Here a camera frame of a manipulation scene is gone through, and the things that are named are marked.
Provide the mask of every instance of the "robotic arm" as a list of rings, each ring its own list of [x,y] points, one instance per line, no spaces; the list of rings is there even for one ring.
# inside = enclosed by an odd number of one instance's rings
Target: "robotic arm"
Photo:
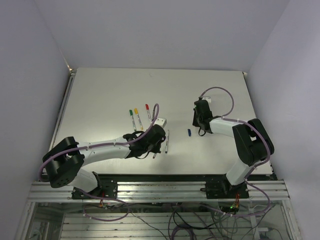
[[[108,159],[138,158],[150,152],[160,153],[161,143],[166,139],[164,130],[166,123],[165,118],[157,118],[150,130],[140,139],[137,134],[143,134],[143,131],[99,142],[76,142],[73,136],[66,137],[42,159],[45,162],[58,153],[75,149],[66,154],[60,154],[45,166],[51,187],[60,188],[69,185],[87,193],[91,192],[93,195],[100,195],[104,186],[99,176],[82,167]]]
[[[256,164],[260,163],[267,157],[267,150],[259,136],[245,124],[238,122],[226,121],[221,116],[213,116],[208,97],[200,97],[194,102],[193,126],[199,127],[200,136],[209,134],[223,134],[233,137],[238,153],[238,159],[233,167],[225,174],[223,189],[228,192],[244,182],[244,179],[252,172]],[[269,138],[261,121],[257,118],[247,122],[253,126],[266,141],[270,154],[275,151],[274,145]]]

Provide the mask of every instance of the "red marker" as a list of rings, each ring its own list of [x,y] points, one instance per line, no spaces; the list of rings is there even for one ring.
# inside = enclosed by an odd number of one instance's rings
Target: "red marker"
[[[151,115],[150,115],[150,111],[149,111],[149,106],[148,104],[145,105],[145,109],[146,109],[146,112],[148,113],[148,118],[150,120],[150,123],[152,122],[152,119],[151,119]]]

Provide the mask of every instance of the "pen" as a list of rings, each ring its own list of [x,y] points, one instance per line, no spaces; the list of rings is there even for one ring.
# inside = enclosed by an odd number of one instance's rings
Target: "pen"
[[[134,131],[137,131],[137,127],[136,127],[135,119],[134,119],[134,114],[133,114],[131,109],[129,110],[129,113],[130,113],[130,116],[131,116],[131,119],[132,119],[133,129],[134,129]]]
[[[138,120],[139,120],[139,124],[140,124],[141,130],[143,130],[143,129],[144,129],[144,127],[142,126],[142,122],[141,122],[141,119],[140,119],[140,116],[139,116],[139,113],[138,113],[138,109],[137,109],[137,108],[135,108],[135,109],[134,109],[134,112],[135,112],[136,116],[138,117]]]
[[[152,118],[151,118],[151,115],[150,115],[149,105],[148,104],[145,105],[145,109],[146,109],[146,113],[148,114],[148,118],[149,118],[150,123],[151,123],[152,122]]]
[[[168,130],[168,136],[166,137],[166,142],[165,142],[165,153],[168,153],[168,148],[169,148],[169,130]]]

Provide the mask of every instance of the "white wall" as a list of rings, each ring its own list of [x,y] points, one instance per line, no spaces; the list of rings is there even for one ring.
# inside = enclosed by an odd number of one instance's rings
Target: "white wall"
[[[0,239],[14,238],[69,70],[32,0],[0,1]]]
[[[319,239],[320,1],[291,0],[248,73],[305,240]]]
[[[247,72],[289,0],[35,0],[72,68]]]

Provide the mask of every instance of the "white table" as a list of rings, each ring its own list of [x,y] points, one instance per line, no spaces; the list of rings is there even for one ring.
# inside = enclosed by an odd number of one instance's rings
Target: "white table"
[[[74,136],[76,141],[96,142],[118,138],[134,131],[129,109],[138,108],[147,129],[149,120],[145,104],[159,103],[159,116],[167,119],[170,130],[169,151],[152,159],[109,159],[84,167],[98,174],[225,174],[238,157],[233,138],[224,135],[198,136],[192,126],[194,102],[207,88],[219,86],[229,90],[235,101],[230,118],[250,120],[255,112],[241,71],[79,68],[68,96],[55,144]],[[209,91],[212,114],[229,111],[227,93]],[[253,174],[272,174],[270,164]]]

